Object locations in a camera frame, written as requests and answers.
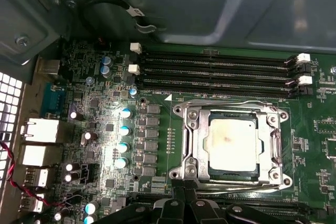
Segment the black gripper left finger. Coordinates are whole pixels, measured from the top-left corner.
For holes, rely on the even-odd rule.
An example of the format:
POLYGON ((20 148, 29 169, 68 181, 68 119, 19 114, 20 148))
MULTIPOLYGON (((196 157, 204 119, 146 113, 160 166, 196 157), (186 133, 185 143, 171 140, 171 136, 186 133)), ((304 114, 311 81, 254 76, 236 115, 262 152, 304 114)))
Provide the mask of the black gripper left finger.
POLYGON ((185 199, 184 181, 172 181, 172 198, 161 199, 153 207, 132 204, 95 223, 183 223, 185 199))

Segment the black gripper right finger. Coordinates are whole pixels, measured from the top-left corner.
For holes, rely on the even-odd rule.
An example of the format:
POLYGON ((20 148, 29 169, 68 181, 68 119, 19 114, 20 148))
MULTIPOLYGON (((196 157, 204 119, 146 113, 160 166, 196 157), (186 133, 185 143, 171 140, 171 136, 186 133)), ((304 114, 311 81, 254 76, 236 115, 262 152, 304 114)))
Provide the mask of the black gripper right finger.
POLYGON ((185 198, 197 223, 273 223, 273 217, 242 204, 231 204, 226 209, 211 200, 196 195, 197 184, 185 181, 185 198))

